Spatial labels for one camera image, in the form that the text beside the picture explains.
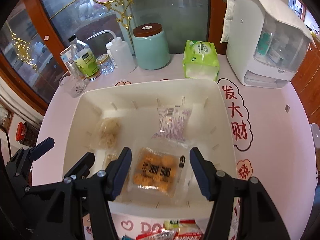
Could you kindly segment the white cloth cover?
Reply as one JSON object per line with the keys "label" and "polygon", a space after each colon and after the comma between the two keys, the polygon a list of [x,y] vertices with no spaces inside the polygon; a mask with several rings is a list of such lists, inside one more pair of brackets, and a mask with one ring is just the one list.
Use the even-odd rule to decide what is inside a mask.
{"label": "white cloth cover", "polygon": [[[306,27],[306,25],[302,22],[301,19],[281,0],[258,0],[260,5],[266,11],[268,15],[274,18],[276,21],[287,24],[294,28],[299,29],[303,32],[303,34],[310,39],[311,43],[316,46],[313,37]],[[226,13],[223,20],[223,31],[220,43],[228,42],[229,35],[231,32],[231,22],[233,20],[234,8],[235,8],[235,0],[227,0]]]}

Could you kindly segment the white blue carton box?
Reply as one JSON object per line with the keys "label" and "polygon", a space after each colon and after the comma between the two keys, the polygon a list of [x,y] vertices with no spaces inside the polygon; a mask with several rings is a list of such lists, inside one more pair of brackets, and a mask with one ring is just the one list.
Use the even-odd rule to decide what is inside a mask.
{"label": "white blue carton box", "polygon": [[60,52],[61,60],[63,61],[66,68],[70,71],[70,65],[73,63],[71,46]]}

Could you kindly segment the wooden glass door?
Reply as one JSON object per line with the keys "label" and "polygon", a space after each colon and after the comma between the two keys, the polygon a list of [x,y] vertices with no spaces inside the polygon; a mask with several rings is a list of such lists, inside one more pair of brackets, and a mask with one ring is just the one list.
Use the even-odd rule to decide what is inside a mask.
{"label": "wooden glass door", "polygon": [[112,0],[1,0],[1,86],[44,114],[66,71],[60,53],[72,35],[88,41],[95,55],[111,40],[107,30],[130,41],[146,23],[163,27],[169,51],[186,40],[220,43],[226,0],[132,0],[106,8]]}

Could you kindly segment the green yellow snack packet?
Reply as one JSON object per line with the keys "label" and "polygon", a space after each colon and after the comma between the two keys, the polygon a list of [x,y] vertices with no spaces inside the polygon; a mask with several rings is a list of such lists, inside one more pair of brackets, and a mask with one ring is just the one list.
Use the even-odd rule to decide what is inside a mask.
{"label": "green yellow snack packet", "polygon": [[165,220],[163,223],[163,228],[165,230],[178,230],[180,226],[180,221],[179,220]]}

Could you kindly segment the wooden cabinet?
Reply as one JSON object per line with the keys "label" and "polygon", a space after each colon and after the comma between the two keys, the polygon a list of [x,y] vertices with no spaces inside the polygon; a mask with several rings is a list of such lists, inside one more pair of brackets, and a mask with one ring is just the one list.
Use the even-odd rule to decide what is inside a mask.
{"label": "wooden cabinet", "polygon": [[310,43],[307,54],[294,78],[291,80],[310,124],[320,122],[320,58],[319,39],[315,46]]}

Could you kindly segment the orange cookie packet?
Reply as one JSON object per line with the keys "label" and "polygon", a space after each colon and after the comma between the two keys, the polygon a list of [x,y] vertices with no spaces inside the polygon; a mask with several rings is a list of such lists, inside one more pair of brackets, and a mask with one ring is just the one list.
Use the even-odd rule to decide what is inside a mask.
{"label": "orange cookie packet", "polygon": [[184,201],[191,179],[187,151],[180,145],[138,148],[133,156],[127,190],[153,194],[166,202]]}

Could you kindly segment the clear bottle green label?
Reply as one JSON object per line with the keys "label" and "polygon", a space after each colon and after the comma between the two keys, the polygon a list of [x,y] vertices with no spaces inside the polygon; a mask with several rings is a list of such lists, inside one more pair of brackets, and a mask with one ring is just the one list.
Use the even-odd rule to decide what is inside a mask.
{"label": "clear bottle green label", "polygon": [[79,40],[76,35],[72,35],[68,41],[71,44],[71,55],[79,71],[86,79],[92,81],[96,79],[101,70],[96,63],[95,55],[90,46]]}

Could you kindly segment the beige rice cracker packet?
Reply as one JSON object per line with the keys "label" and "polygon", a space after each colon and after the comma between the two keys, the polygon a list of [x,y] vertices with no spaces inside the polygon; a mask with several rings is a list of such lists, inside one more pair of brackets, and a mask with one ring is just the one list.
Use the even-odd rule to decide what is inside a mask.
{"label": "beige rice cracker packet", "polygon": [[95,126],[90,139],[90,147],[94,150],[110,150],[117,144],[120,131],[118,118],[101,119]]}

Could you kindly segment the small glass jar gold lid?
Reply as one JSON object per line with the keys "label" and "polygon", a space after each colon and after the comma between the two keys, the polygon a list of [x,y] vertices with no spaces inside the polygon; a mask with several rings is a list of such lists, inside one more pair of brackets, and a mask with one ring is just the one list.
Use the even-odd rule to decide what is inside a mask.
{"label": "small glass jar gold lid", "polygon": [[100,55],[96,58],[96,64],[100,68],[101,72],[105,75],[111,74],[114,70],[114,66],[108,54]]}

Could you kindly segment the white squeeze wash bottle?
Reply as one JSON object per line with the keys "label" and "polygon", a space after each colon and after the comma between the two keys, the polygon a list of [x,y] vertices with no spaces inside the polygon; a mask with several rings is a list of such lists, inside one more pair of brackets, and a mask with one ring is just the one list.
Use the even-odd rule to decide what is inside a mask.
{"label": "white squeeze wash bottle", "polygon": [[107,54],[111,57],[111,61],[114,66],[119,68],[124,73],[130,73],[134,71],[136,68],[136,63],[133,59],[129,44],[126,41],[123,41],[121,37],[117,37],[113,31],[100,31],[90,36],[87,40],[103,34],[111,34],[113,37],[112,40],[105,45],[105,47]]}

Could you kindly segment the white red cookie packet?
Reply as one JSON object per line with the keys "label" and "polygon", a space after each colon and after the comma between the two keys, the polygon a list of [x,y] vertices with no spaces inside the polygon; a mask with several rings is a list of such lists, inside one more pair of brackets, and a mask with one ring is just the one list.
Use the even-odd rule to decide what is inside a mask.
{"label": "white red cookie packet", "polygon": [[178,240],[201,240],[203,232],[194,219],[180,220],[178,226]]}

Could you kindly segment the white desktop organizer cabinet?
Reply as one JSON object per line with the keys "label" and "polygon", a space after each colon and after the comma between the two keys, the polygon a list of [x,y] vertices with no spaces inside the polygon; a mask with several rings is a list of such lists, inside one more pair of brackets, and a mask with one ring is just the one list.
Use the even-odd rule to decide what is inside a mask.
{"label": "white desktop organizer cabinet", "polygon": [[235,0],[226,55],[245,86],[283,88],[298,72],[310,39],[276,21],[258,0]]}

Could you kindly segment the teal ceramic canister brown lid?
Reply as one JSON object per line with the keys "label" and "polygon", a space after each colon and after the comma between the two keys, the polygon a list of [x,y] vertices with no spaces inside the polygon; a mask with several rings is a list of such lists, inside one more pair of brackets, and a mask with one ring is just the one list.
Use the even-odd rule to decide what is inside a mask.
{"label": "teal ceramic canister brown lid", "polygon": [[132,41],[140,68],[157,70],[169,63],[169,47],[161,24],[147,23],[136,27]]}

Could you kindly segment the white red barcode snack packet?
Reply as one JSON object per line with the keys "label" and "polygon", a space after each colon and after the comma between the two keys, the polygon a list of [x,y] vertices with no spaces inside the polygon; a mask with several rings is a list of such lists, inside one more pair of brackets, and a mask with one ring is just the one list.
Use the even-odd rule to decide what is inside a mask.
{"label": "white red barcode snack packet", "polygon": [[148,232],[136,237],[136,240],[173,240],[177,236],[176,230],[166,230],[164,228]]}

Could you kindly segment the purple white snack packet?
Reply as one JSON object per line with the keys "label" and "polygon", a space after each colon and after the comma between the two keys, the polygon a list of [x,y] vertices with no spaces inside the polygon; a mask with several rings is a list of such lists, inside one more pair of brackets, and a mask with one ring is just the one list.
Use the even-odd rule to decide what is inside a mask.
{"label": "purple white snack packet", "polygon": [[152,138],[184,142],[184,129],[192,110],[184,106],[158,107],[159,129]]}

